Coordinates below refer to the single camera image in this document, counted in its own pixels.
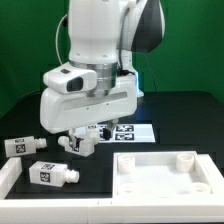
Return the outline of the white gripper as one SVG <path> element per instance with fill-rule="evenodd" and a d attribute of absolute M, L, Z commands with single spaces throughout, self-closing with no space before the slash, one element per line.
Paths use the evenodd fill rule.
<path fill-rule="evenodd" d="M 61 94 L 44 90 L 40 103 L 40 123 L 50 133 L 68 131 L 69 146 L 77 151 L 73 128 L 106 122 L 103 139 L 112 137 L 116 121 L 132 115 L 137 108 L 136 77 L 118 77 L 116 86 L 104 97 L 87 97 L 85 93 Z"/>

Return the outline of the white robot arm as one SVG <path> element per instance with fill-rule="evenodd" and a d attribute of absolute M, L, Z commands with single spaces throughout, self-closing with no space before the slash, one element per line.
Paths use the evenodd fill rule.
<path fill-rule="evenodd" d="M 43 76 L 40 122 L 67 152 L 88 156 L 137 108 L 134 52 L 162 41 L 160 0 L 70 0 L 69 61 Z"/>

